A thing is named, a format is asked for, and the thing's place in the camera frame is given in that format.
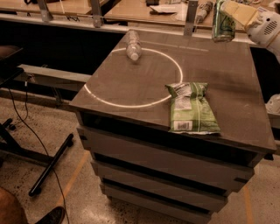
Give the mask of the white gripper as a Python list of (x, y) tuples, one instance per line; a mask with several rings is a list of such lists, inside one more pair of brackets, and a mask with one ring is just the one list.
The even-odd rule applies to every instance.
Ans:
[(261, 14), (257, 8), (225, 0), (220, 11), (240, 24), (251, 41), (280, 56), (280, 15), (272, 11)]

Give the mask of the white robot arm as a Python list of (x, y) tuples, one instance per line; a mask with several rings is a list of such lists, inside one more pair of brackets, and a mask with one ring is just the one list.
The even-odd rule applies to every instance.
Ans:
[(269, 10), (226, 0), (220, 12), (240, 24), (254, 43), (269, 50), (280, 63), (280, 15)]

